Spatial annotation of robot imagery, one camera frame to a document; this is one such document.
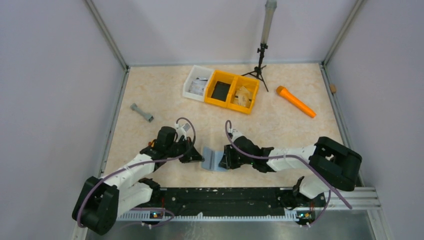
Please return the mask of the beige card holder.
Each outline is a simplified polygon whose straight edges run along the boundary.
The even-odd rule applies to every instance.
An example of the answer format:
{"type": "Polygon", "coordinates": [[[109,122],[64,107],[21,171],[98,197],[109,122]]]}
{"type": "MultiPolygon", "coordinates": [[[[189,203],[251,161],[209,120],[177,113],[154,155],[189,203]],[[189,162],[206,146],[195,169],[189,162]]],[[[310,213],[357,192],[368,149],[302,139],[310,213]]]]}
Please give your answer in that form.
{"type": "Polygon", "coordinates": [[[220,167],[219,163],[221,162],[224,152],[212,150],[211,148],[204,146],[202,150],[202,156],[204,161],[201,162],[201,167],[204,170],[210,172],[227,172],[226,168],[220,167]]]}

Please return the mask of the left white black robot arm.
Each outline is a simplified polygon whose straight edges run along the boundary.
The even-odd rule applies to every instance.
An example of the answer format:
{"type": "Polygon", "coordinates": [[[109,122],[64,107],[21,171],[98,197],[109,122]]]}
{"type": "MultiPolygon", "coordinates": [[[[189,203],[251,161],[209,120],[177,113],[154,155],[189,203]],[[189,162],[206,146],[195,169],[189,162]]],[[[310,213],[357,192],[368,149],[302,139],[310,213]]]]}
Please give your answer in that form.
{"type": "Polygon", "coordinates": [[[144,203],[156,206],[161,194],[153,184],[142,181],[145,176],[170,161],[204,161],[194,146],[196,138],[187,135],[191,129],[190,123],[163,126],[129,163],[104,177],[89,177],[71,214],[78,226],[104,235],[125,212],[144,203]]]}

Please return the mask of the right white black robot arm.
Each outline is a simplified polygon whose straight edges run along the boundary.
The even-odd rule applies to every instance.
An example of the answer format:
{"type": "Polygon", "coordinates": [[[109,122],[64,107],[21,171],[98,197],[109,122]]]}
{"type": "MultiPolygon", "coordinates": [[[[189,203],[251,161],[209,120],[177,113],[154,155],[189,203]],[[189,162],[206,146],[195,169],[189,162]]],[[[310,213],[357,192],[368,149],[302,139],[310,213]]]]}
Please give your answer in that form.
{"type": "Polygon", "coordinates": [[[218,165],[227,170],[250,165],[261,173],[308,169],[312,175],[302,176],[293,187],[297,205],[307,206],[313,198],[329,191],[352,209],[341,192],[355,189],[362,160],[359,153],[326,136],[304,147],[276,148],[259,147],[244,135],[233,135],[218,165]]]}

